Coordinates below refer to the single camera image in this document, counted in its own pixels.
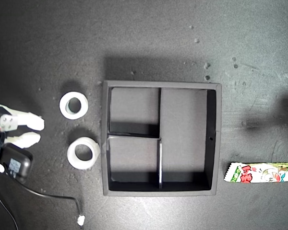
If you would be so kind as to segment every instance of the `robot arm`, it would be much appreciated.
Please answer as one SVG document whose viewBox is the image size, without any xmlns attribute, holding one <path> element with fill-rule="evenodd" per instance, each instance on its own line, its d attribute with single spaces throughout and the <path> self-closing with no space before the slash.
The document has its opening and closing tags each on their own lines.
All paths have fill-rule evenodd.
<svg viewBox="0 0 288 230">
<path fill-rule="evenodd" d="M 28 128 L 40 131 L 45 128 L 45 122 L 41 117 L 33 113 L 13 110 L 0 104 L 0 131 L 8 132 L 16 130 L 18 126 L 27 126 Z M 39 134 L 29 132 L 20 137 L 7 137 L 4 143 L 12 143 L 20 148 L 28 148 L 39 141 Z"/>
</svg>

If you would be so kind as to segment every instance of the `tape roll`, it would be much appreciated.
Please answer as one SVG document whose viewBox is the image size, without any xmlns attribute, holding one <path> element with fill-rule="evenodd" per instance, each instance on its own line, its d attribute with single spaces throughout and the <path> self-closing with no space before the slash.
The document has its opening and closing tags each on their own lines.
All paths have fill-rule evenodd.
<svg viewBox="0 0 288 230">
<path fill-rule="evenodd" d="M 74 113 L 69 108 L 71 99 L 76 98 L 80 101 L 81 108 L 77 113 Z M 75 120 L 84 116 L 88 110 L 87 98 L 79 92 L 68 92 L 60 100 L 60 110 L 64 117 L 67 119 Z"/>
<path fill-rule="evenodd" d="M 86 145 L 87 147 L 90 148 L 90 150 L 92 151 L 92 158 L 90 160 L 83 161 L 76 156 L 75 150 L 78 145 Z M 91 138 L 87 138 L 87 137 L 83 137 L 83 138 L 79 138 L 75 140 L 68 147 L 68 150 L 67 150 L 67 159 L 69 163 L 74 168 L 82 169 L 82 170 L 91 168 L 95 164 L 99 155 L 100 155 L 99 145 L 94 140 L 92 140 Z"/>
</svg>

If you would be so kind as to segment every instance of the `dust speck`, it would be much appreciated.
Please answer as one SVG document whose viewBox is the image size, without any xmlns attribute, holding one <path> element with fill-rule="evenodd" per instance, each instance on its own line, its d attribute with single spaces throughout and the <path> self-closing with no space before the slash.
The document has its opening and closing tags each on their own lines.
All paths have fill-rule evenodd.
<svg viewBox="0 0 288 230">
<path fill-rule="evenodd" d="M 205 64 L 204 64 L 204 69 L 208 69 L 210 67 L 210 64 L 208 63 L 208 62 L 206 62 Z"/>
</svg>

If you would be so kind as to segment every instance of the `cable connector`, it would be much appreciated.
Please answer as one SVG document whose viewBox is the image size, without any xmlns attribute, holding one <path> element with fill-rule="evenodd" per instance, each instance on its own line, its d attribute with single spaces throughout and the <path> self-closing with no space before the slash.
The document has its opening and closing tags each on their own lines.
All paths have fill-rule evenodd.
<svg viewBox="0 0 288 230">
<path fill-rule="evenodd" d="M 83 226 L 84 225 L 84 220 L 85 220 L 85 216 L 81 216 L 79 215 L 77 223 L 79 224 L 79 226 Z"/>
</svg>

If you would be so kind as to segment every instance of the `candy wrapper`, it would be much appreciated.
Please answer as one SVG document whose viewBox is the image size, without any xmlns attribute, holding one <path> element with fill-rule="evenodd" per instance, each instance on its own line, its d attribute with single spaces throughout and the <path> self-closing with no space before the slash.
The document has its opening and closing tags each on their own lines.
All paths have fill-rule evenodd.
<svg viewBox="0 0 288 230">
<path fill-rule="evenodd" d="M 227 182 L 265 183 L 288 181 L 288 163 L 231 163 Z"/>
</svg>

